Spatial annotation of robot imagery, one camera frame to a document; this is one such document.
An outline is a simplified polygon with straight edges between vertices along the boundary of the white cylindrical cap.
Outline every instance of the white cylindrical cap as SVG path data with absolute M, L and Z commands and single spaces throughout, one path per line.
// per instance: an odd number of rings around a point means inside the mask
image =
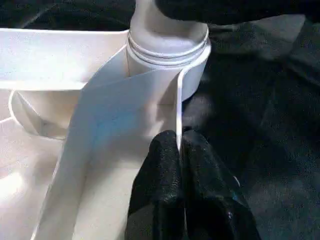
M 206 46 L 208 26 L 164 16 L 154 0 L 136 0 L 129 47 L 141 60 L 160 66 L 180 66 L 195 60 Z

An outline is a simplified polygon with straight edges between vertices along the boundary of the black object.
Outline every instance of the black object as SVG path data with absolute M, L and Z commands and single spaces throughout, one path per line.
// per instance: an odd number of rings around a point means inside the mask
M 152 140 L 133 182 L 125 239 L 182 239 L 184 207 L 176 134 L 165 131 Z
M 183 182 L 191 240 L 260 240 L 254 217 L 236 178 L 207 140 L 184 133 Z
M 185 21 L 228 25 L 282 14 L 305 14 L 316 21 L 319 0 L 156 0 L 168 17 Z

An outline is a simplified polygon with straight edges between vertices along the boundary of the white plastic part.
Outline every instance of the white plastic part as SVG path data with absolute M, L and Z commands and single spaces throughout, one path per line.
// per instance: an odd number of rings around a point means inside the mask
M 137 0 L 128 53 L 152 69 L 181 67 L 199 57 L 208 34 L 204 23 L 170 19 L 159 11 L 154 0 Z
M 178 74 L 156 69 L 126 77 L 126 66 L 114 68 L 125 52 L 82 91 L 32 240 L 124 240 L 132 183 L 151 140 L 174 130 L 181 145 L 182 101 L 193 91 L 184 83 L 202 73 L 210 45 Z

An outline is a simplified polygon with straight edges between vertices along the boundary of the gloved hand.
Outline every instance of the gloved hand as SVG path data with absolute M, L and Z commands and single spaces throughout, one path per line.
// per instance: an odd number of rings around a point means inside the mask
M 320 0 L 156 0 L 169 18 L 217 25 L 237 24 L 283 14 L 318 16 Z
M 205 138 L 185 132 L 180 159 L 175 133 L 165 131 L 133 182 L 126 240 L 181 240 L 185 222 L 191 240 L 260 239 L 237 180 Z

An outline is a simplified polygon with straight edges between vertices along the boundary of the white plastic tray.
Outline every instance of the white plastic tray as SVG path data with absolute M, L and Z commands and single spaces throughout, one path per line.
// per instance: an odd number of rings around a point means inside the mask
M 198 86 L 186 83 L 203 72 L 209 53 L 210 45 L 181 72 L 128 77 L 124 46 L 93 76 L 72 117 L 33 240 L 124 239 L 132 183 L 149 144 L 174 130 L 180 147 L 182 100 Z

